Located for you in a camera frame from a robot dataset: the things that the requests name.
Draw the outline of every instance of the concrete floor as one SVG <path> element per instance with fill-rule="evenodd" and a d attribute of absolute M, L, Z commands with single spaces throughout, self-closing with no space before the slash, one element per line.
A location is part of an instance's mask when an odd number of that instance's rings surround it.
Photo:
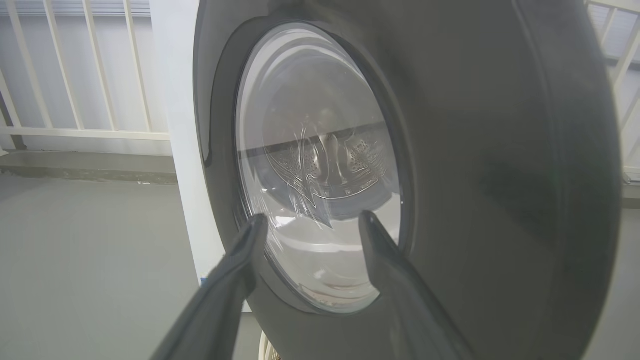
<path fill-rule="evenodd" d="M 197 289 L 177 186 L 0 176 L 0 359 L 148 359 Z"/>

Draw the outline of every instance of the railing bar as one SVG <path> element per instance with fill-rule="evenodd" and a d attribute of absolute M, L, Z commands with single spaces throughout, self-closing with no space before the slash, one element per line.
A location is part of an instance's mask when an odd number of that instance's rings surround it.
<path fill-rule="evenodd" d="M 609 30 L 611 30 L 611 25 L 613 24 L 613 18 L 616 16 L 617 12 L 618 8 L 610 8 L 607 12 L 607 18 L 604 20 L 604 27 L 602 28 L 602 35 L 600 35 L 600 47 L 603 47 L 605 40 L 607 40 L 607 35 L 609 34 Z"/>
<path fill-rule="evenodd" d="M 136 43 L 136 32 L 133 26 L 133 16 L 131 15 L 131 2 L 124 0 L 124 12 L 127 18 L 127 27 L 129 28 L 129 42 L 131 43 L 131 53 L 133 54 L 134 68 L 136 77 L 138 78 L 138 90 L 140 91 L 140 99 L 145 110 L 145 120 L 147 122 L 147 131 L 151 132 L 151 118 L 149 116 L 149 105 L 147 103 L 147 95 L 145 93 L 145 82 L 142 78 L 142 68 L 140 66 L 140 57 L 138 56 L 138 45 Z"/>
<path fill-rule="evenodd" d="M 6 105 L 6 110 L 9 113 L 13 126 L 17 128 L 22 127 L 20 118 L 18 118 L 18 112 L 15 110 L 15 105 L 13 104 L 13 99 L 11 98 L 11 94 L 9 94 L 9 88 L 6 86 L 2 70 L 0 70 L 0 95 L 2 95 L 4 105 Z"/>
<path fill-rule="evenodd" d="M 36 69 L 33 67 L 33 61 L 31 61 L 31 55 L 29 54 L 27 42 L 24 38 L 24 33 L 22 32 L 22 25 L 20 25 L 20 18 L 18 17 L 18 11 L 15 9 L 14 0 L 6 0 L 6 8 L 9 12 L 9 17 L 11 18 L 11 25 L 13 26 L 15 37 L 18 40 L 18 48 L 20 49 L 22 59 L 24 60 L 24 65 L 27 68 L 27 75 L 29 76 L 29 82 L 31 82 L 33 95 L 35 96 L 36 103 L 40 108 L 42 120 L 44 121 L 44 125 L 47 129 L 52 129 L 53 123 L 51 122 L 49 111 L 47 110 L 47 104 L 45 103 L 44 97 L 42 96 L 42 89 L 40 88 L 40 83 L 38 82 Z"/>
<path fill-rule="evenodd" d="M 589 0 L 589 4 L 606 6 L 608 8 L 619 8 L 624 12 L 640 13 L 640 4 L 635 0 Z"/>
<path fill-rule="evenodd" d="M 629 37 L 627 48 L 625 49 L 623 56 L 620 58 L 620 60 L 618 60 L 618 65 L 616 66 L 616 69 L 613 73 L 614 90 L 617 89 L 622 83 L 622 79 L 627 73 L 629 65 L 636 55 L 638 45 L 640 45 L 640 15 L 637 17 L 634 28 L 631 31 L 631 36 Z"/>
<path fill-rule="evenodd" d="M 74 119 L 76 120 L 76 126 L 78 129 L 84 129 L 84 124 L 80 118 L 80 111 L 78 111 L 76 97 L 71 89 L 69 78 L 67 76 L 67 68 L 62 60 L 62 49 L 60 47 L 61 41 L 58 34 L 58 23 L 56 22 L 56 14 L 53 11 L 53 5 L 51 0 L 43 0 L 44 9 L 47 13 L 47 19 L 49 20 L 49 29 L 51 30 L 51 37 L 53 38 L 53 46 L 56 48 L 56 55 L 58 56 L 58 63 L 60 65 L 60 71 L 62 72 L 62 79 L 65 82 L 65 88 L 67 89 L 67 96 L 69 98 L 69 104 L 71 105 L 71 111 L 74 113 Z"/>
<path fill-rule="evenodd" d="M 102 57 L 100 56 L 100 47 L 98 45 L 98 37 L 95 33 L 95 23 L 93 22 L 91 0 L 83 0 L 82 4 L 84 6 L 84 17 L 86 19 L 86 26 L 89 29 L 89 39 L 91 40 L 91 47 L 93 49 L 93 59 L 95 60 L 95 67 L 98 70 L 98 78 L 100 79 L 100 85 L 102 87 L 104 103 L 107 106 L 107 116 L 109 117 L 109 123 L 111 123 L 111 129 L 113 131 L 118 131 L 118 124 L 114 118 L 113 101 L 111 100 L 111 94 L 109 93 L 109 86 L 107 84 L 107 75 L 104 72 Z"/>
<path fill-rule="evenodd" d="M 622 133 L 625 130 L 625 127 L 627 127 L 629 120 L 636 114 L 639 101 L 640 101 L 640 88 L 636 90 L 636 95 L 634 96 L 634 99 L 631 101 L 631 104 L 627 108 L 627 112 L 625 113 L 625 116 L 622 118 L 622 121 L 620 122 L 620 133 Z"/>
<path fill-rule="evenodd" d="M 38 129 L 35 127 L 0 127 L 0 134 L 24 136 L 66 136 L 70 138 L 102 138 L 126 140 L 169 141 L 168 133 L 148 133 L 146 131 L 112 131 L 94 129 Z"/>

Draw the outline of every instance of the door porthole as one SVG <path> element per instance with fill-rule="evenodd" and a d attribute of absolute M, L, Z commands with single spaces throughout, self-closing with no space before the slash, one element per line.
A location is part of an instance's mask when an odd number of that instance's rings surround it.
<path fill-rule="evenodd" d="M 398 243 L 401 198 L 387 124 L 349 54 L 309 24 L 266 33 L 242 75 L 236 147 L 245 205 L 268 216 L 280 275 L 325 311 L 373 302 L 358 215 L 374 211 Z"/>

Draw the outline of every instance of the white basket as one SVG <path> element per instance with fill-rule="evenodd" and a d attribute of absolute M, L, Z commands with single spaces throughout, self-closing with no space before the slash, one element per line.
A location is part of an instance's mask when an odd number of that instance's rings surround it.
<path fill-rule="evenodd" d="M 280 360 L 280 356 L 276 350 L 271 346 L 267 336 L 262 333 L 260 337 L 260 347 L 258 348 L 258 360 Z"/>

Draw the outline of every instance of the gray floor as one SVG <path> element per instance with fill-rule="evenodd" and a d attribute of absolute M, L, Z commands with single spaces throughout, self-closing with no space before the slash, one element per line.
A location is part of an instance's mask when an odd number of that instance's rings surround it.
<path fill-rule="evenodd" d="M 640 209 L 623 209 L 611 288 L 583 360 L 640 359 Z"/>
<path fill-rule="evenodd" d="M 0 359 L 147 359 L 197 289 L 177 186 L 0 176 Z"/>

